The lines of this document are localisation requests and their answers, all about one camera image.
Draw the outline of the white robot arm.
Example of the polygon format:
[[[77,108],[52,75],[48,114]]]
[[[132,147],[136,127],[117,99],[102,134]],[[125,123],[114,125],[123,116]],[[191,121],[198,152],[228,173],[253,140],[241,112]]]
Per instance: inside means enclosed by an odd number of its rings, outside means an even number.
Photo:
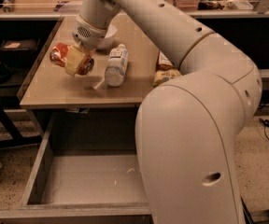
[[[234,141],[262,97],[256,64],[164,0],[83,0],[73,37],[96,49],[120,10],[179,70],[152,90],[135,124],[154,224],[245,224]]]

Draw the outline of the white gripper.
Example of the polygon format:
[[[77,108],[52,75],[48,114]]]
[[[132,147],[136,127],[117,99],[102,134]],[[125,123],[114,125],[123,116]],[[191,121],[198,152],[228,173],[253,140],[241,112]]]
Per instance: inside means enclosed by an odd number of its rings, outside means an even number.
[[[84,21],[79,15],[77,15],[72,29],[75,42],[85,49],[96,49],[106,33],[107,29],[96,28]],[[70,46],[66,56],[65,72],[72,77],[85,75],[89,59],[90,55],[87,51],[77,45]]]

